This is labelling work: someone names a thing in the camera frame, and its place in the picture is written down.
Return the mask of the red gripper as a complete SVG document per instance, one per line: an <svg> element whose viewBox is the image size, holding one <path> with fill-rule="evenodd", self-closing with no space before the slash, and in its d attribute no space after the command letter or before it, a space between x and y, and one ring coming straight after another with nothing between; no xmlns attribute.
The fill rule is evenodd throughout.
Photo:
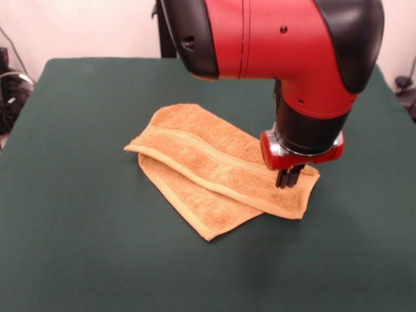
<svg viewBox="0 0 416 312"><path fill-rule="evenodd" d="M345 148L344 133L341 131L329 151L321 155L300 155L281 145L273 130L263 131L260 138L261 153L269 170L279 170L276 186L284 189L294 187L305 164L327 163L339 159Z"/></svg>

